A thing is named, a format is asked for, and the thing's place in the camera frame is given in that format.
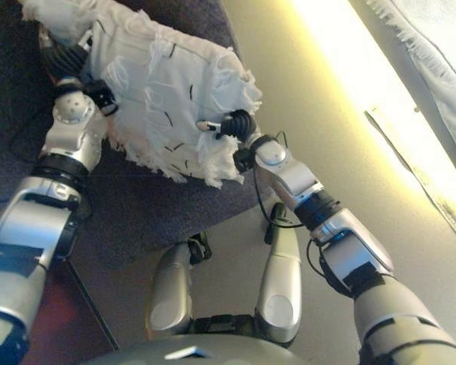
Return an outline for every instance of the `fluorescent light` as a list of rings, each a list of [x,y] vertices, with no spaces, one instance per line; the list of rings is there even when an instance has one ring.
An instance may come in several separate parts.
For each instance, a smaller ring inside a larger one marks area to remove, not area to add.
[[[356,110],[378,123],[456,231],[456,169],[358,14],[347,0],[291,3]]]

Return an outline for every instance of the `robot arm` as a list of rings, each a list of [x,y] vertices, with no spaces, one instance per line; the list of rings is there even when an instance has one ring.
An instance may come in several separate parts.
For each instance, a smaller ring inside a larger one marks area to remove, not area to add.
[[[226,125],[211,126],[223,129],[245,142],[258,175],[311,231],[321,249],[319,261],[327,282],[353,298],[361,364],[456,364],[456,342],[393,276],[385,248],[325,191],[312,171],[254,127],[247,136]]]
[[[84,50],[84,59],[88,40],[75,46]],[[64,70],[52,76],[59,80],[52,128],[32,173],[0,214],[0,363],[18,363],[27,352],[46,272],[72,250],[81,222],[77,209],[107,130],[76,77]]]

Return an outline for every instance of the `black cable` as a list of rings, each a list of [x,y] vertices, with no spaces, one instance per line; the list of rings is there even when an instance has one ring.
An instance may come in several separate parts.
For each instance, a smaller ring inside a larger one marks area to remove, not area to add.
[[[287,135],[286,135],[286,132],[285,132],[285,131],[279,131],[279,132],[275,135],[275,139],[277,139],[277,142],[279,141],[279,135],[282,135],[282,136],[283,136],[283,143],[284,143],[285,146],[288,148],[288,147],[289,147],[289,143],[287,142]]]
[[[309,263],[309,266],[311,266],[312,270],[314,270],[314,272],[316,274],[318,274],[322,278],[326,279],[326,276],[322,272],[320,272],[311,261],[311,256],[309,255],[309,249],[311,248],[311,243],[313,243],[313,242],[314,242],[314,240],[310,239],[309,242],[307,243],[307,247],[306,247],[307,262]],[[322,248],[319,247],[319,255],[321,255],[321,251],[322,251]]]
[[[30,160],[18,152],[14,150],[15,143],[17,142],[17,138],[24,133],[25,129],[28,128],[41,114],[43,114],[46,110],[50,110],[51,106],[49,104],[46,104],[42,106],[40,109],[38,109],[28,120],[25,121],[25,123],[19,128],[18,131],[15,132],[15,134],[12,136],[10,142],[8,143],[8,150],[10,153],[17,158],[18,160],[25,162],[25,163],[36,163],[36,160]]]
[[[278,224],[278,223],[274,222],[273,220],[271,220],[268,217],[267,212],[265,211],[264,203],[261,201],[260,191],[258,190],[258,183],[257,183],[257,172],[256,172],[255,168],[253,168],[253,181],[254,181],[254,184],[255,184],[255,191],[257,192],[258,205],[260,205],[261,213],[264,215],[264,217],[265,217],[265,219],[267,220],[268,223],[273,224],[275,227],[279,227],[279,228],[299,228],[299,227],[304,227],[304,224],[294,224],[294,225],[290,225],[290,226],[285,226],[285,225]]]

